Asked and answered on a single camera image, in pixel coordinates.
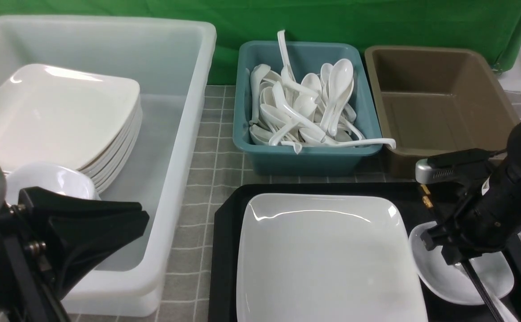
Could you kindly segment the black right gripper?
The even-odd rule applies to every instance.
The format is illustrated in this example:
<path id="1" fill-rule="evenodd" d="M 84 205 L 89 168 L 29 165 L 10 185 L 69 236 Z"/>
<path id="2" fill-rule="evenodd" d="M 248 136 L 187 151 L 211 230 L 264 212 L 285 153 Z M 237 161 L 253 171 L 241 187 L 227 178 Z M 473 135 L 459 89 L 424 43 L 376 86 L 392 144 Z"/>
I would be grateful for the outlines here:
<path id="1" fill-rule="evenodd" d="M 446 215 L 432 200 L 426 185 L 420 185 L 427 210 L 436 225 L 420 234 L 428 251 L 441 247 L 448 265 L 505 248 L 521 231 L 521 178 L 511 170 L 496 170 L 481 185 L 473 185 Z"/>

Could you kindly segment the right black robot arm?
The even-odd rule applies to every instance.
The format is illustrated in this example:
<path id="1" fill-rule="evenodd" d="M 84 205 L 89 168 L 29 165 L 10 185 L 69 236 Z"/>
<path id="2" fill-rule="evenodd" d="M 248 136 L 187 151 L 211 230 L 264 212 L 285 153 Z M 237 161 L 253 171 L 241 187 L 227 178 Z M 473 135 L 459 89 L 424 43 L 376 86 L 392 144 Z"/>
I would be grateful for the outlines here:
<path id="1" fill-rule="evenodd" d="M 428 251 L 441 247 L 448 265 L 501 251 L 521 232 L 521 123 L 511 130 L 505 149 L 472 148 L 421 159 L 415 179 L 437 221 L 420 235 Z M 449 214 L 430 197 L 427 186 L 436 182 L 463 185 Z"/>

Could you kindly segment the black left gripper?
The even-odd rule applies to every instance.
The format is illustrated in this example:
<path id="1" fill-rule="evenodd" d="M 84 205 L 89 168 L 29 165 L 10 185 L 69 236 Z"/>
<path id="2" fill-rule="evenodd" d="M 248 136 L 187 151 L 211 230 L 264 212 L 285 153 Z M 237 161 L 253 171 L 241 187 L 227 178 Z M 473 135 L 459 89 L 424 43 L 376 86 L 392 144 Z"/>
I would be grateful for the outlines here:
<path id="1" fill-rule="evenodd" d="M 70 321 L 57 295 L 66 296 L 107 257 L 143 236 L 150 218 L 138 202 L 79 199 L 40 187 L 19 191 L 19 204 L 0 206 L 0 313 L 11 322 Z M 54 291 L 36 261 L 40 242 Z"/>

